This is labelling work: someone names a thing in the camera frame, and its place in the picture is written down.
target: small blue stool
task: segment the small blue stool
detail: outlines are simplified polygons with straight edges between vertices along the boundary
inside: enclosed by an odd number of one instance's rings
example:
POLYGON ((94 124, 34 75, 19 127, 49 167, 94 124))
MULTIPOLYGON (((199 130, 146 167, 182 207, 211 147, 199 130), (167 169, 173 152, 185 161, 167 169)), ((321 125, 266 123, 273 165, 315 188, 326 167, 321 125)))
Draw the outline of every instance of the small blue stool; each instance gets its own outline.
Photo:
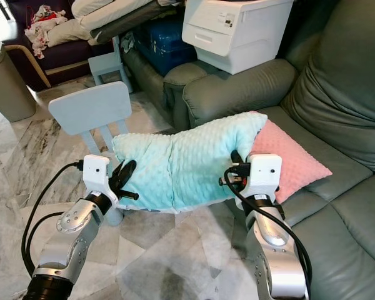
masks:
POLYGON ((119 71, 121 75, 121 80, 127 86, 129 93, 133 92, 131 82, 126 75, 123 61, 121 59, 121 53, 119 51, 119 38, 114 36, 112 38, 112 43, 114 44, 114 52, 107 53, 99 56, 94 56, 89 58, 89 67, 92 72, 94 83, 97 86, 103 84, 102 75, 111 73, 114 71, 119 71))

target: light blue blanket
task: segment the light blue blanket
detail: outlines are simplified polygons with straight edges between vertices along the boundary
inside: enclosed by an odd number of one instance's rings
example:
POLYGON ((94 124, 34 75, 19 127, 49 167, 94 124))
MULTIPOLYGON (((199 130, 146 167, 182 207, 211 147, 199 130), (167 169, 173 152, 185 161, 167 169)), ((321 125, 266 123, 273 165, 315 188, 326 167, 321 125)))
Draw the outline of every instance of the light blue blanket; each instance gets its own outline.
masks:
POLYGON ((134 159, 137 168, 123 187, 139 193, 122 198, 124 209, 179 213, 232 196, 218 179, 231 166, 231 152, 244 159, 267 116, 244 112, 172 136, 121 134, 112 140, 119 161, 134 159))

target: purple cushion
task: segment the purple cushion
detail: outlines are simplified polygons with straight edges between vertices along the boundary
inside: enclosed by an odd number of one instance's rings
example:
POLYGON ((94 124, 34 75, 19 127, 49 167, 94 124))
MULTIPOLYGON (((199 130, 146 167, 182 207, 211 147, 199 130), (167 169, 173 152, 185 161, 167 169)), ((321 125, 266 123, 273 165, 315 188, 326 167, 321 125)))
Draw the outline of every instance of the purple cushion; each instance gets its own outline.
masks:
MULTIPOLYGON (((74 16, 71 12, 70 2, 73 0, 7 0, 8 8, 10 9, 15 20, 26 27, 26 7, 31 6, 33 11, 38 11, 40 5, 48 5, 53 11, 65 10, 66 17, 68 19, 73 19, 74 16)), ((28 23, 30 22, 30 12, 28 10, 28 23)))
POLYGON ((66 42, 43 50, 43 54, 44 59, 39 59, 39 63, 44 70, 86 61, 93 55, 87 41, 66 42))

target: black cable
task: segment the black cable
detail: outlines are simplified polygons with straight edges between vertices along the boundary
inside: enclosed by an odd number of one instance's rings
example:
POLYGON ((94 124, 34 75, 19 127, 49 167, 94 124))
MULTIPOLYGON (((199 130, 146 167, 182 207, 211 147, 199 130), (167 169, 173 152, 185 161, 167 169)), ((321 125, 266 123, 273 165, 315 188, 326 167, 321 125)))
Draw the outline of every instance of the black cable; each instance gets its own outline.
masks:
POLYGON ((64 212, 63 211, 59 211, 59 212, 54 212, 52 214, 47 214, 45 215, 44 217, 42 217, 32 228, 31 232, 29 233, 29 237, 27 239, 27 243, 26 243, 26 255, 32 260, 31 258, 31 244, 32 244, 32 239, 33 239, 33 236, 36 232, 36 230, 38 229, 38 227, 40 226, 40 224, 42 224, 45 220, 51 218, 51 217, 55 217, 55 216, 60 216, 62 215, 64 212))
POLYGON ((311 297, 310 285, 313 279, 313 268, 311 266, 310 257, 307 253, 306 248, 304 247, 300 239, 296 236, 296 234, 289 227, 287 227, 283 222, 281 222, 279 219, 274 217, 272 214, 269 214, 268 212, 257 207, 251 201, 247 200, 240 192, 238 192, 238 190, 232 185, 232 183, 229 180, 229 177, 228 177, 229 173, 235 173, 235 170, 233 167, 230 167, 224 173, 225 182, 228 188, 232 191, 232 193, 234 193, 241 201, 243 201, 244 203, 249 205, 251 208, 253 208, 253 210, 255 210, 257 213, 262 214, 263 216, 270 219, 272 222, 279 225, 283 230, 285 230, 294 239, 294 242, 296 243, 296 249, 297 249, 297 254, 299 256, 299 260, 300 260, 302 268, 304 269, 304 277, 306 278, 307 292, 308 292, 308 296, 310 299, 311 297))
POLYGON ((32 259, 30 258, 30 256, 28 256, 28 254, 26 252, 25 243, 26 243, 26 237, 28 235, 29 227, 31 227, 33 216, 35 215, 36 209, 38 208, 39 203, 42 201, 42 198, 43 198, 44 194, 48 191, 48 189, 51 187, 51 185, 54 183, 54 181, 67 168, 73 167, 73 166, 74 167, 78 167, 78 169, 79 169, 80 166, 81 166, 81 161, 79 161, 79 162, 73 162, 72 164, 65 165, 64 167, 62 167, 57 172, 56 175, 54 175, 54 177, 50 180, 50 182, 44 187, 43 191, 40 193, 38 199, 36 200, 36 203, 34 204, 34 206, 32 208, 31 214, 29 215, 29 219, 27 220, 27 223, 26 223, 26 226, 25 226, 25 230, 24 230, 24 234, 22 235, 21 254, 22 254, 22 260, 24 261, 25 268, 27 269, 27 272, 29 273, 29 275, 31 277, 32 277, 33 271, 35 270, 35 266, 34 266, 34 264, 32 262, 32 259))

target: gray leather sofa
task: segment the gray leather sofa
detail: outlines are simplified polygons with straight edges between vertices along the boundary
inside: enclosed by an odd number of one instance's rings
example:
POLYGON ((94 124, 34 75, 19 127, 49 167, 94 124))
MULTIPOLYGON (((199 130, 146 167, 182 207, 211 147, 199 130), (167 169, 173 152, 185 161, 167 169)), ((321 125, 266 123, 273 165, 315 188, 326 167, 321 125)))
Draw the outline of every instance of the gray leather sofa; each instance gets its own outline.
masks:
POLYGON ((158 78, 135 52, 126 63, 177 129, 260 110, 327 166, 283 204, 312 298, 375 300, 375 1, 313 3, 285 59, 233 76, 197 62, 158 78))

